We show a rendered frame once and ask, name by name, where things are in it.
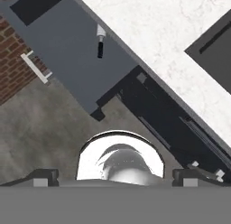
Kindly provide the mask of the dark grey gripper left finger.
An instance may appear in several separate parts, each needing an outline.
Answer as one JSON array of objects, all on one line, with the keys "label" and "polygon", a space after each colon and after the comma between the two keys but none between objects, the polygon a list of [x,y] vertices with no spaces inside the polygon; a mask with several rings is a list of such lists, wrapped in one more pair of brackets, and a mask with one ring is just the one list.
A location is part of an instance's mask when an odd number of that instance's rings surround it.
[{"label": "dark grey gripper left finger", "polygon": [[1,187],[57,187],[58,178],[57,169],[36,169],[23,178],[1,184]]}]

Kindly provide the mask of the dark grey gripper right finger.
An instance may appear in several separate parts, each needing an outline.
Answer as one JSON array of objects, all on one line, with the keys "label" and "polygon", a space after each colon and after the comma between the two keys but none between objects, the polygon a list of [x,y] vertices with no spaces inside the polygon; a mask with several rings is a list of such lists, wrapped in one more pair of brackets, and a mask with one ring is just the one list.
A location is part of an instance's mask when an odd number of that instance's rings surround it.
[{"label": "dark grey gripper right finger", "polygon": [[174,169],[172,177],[173,187],[231,187],[231,183],[212,179],[195,169]]}]

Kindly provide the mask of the grey open drawer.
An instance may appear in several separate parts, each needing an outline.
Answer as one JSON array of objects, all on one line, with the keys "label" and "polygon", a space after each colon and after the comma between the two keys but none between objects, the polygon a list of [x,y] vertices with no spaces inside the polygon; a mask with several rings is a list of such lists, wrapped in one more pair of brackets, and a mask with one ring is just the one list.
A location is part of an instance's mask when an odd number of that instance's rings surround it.
[{"label": "grey open drawer", "polygon": [[97,23],[76,1],[61,0],[28,26],[10,8],[17,1],[0,0],[0,13],[84,110],[102,120],[97,101],[137,63],[109,36],[98,58]]}]

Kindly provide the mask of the black oven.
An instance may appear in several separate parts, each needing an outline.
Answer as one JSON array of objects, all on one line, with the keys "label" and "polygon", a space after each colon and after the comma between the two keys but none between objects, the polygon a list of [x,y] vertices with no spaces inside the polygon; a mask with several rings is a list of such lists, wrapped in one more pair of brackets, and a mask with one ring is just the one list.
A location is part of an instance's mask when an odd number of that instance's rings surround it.
[{"label": "black oven", "polygon": [[198,162],[199,169],[209,173],[223,171],[224,182],[231,183],[231,156],[141,67],[132,69],[97,104],[103,106],[114,96],[157,137],[180,166],[187,168]]}]

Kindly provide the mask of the black hob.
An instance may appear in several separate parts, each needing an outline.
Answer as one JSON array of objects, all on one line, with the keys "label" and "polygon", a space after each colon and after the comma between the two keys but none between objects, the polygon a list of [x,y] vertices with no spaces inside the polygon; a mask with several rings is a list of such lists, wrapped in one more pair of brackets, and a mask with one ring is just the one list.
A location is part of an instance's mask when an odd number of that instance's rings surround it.
[{"label": "black hob", "polygon": [[231,95],[231,9],[185,52]]}]

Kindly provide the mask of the black rectangular panel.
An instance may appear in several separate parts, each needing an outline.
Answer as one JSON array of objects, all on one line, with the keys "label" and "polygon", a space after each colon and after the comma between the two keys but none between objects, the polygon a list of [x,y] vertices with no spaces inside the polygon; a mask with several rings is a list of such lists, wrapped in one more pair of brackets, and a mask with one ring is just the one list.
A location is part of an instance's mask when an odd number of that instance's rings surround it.
[{"label": "black rectangular panel", "polygon": [[18,0],[11,5],[10,8],[19,19],[28,26],[60,1],[61,0]]}]

